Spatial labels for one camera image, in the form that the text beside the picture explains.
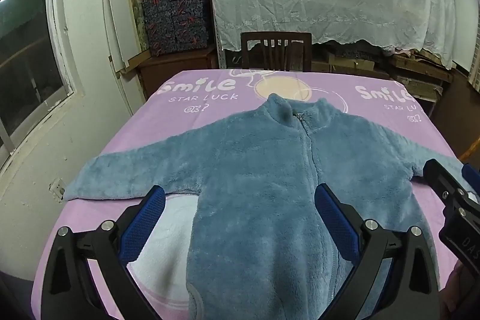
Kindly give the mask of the person's right hand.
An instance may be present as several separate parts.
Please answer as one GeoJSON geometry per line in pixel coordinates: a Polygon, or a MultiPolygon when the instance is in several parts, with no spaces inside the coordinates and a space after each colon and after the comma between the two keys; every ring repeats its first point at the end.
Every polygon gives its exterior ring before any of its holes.
{"type": "Polygon", "coordinates": [[[474,277],[468,268],[458,260],[448,277],[446,286],[439,292],[441,319],[447,319],[460,307],[460,303],[468,296],[474,284],[474,277]]]}

